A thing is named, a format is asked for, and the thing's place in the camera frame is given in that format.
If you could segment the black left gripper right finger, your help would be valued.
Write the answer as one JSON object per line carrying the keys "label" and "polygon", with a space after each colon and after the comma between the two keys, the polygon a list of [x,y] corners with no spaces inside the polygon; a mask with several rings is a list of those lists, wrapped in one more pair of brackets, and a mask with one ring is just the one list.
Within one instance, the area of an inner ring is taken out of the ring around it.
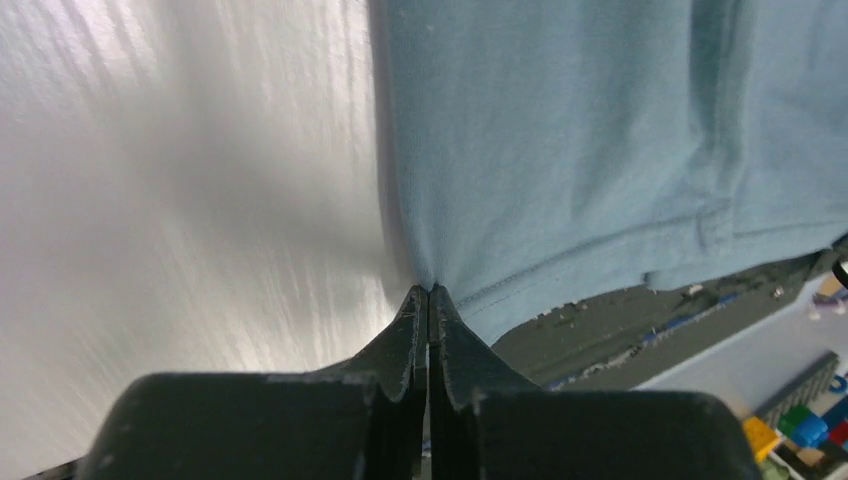
{"label": "black left gripper right finger", "polygon": [[716,397],[551,392],[496,355],[448,291],[429,294],[436,479],[757,479],[742,427]]}

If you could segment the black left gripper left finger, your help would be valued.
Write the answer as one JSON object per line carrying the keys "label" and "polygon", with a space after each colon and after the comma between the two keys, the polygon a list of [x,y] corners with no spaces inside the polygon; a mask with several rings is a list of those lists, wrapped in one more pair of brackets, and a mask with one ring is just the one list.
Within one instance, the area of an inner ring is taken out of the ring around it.
{"label": "black left gripper left finger", "polygon": [[119,397],[82,479],[409,479],[420,465],[427,294],[351,358],[305,373],[157,373]]}

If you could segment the blue-grey t-shirt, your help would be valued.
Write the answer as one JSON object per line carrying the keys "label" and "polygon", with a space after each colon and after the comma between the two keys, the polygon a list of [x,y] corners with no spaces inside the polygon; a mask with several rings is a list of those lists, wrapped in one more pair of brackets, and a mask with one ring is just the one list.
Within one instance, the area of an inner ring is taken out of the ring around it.
{"label": "blue-grey t-shirt", "polygon": [[418,281],[485,342],[847,232],[843,1],[389,1]]}

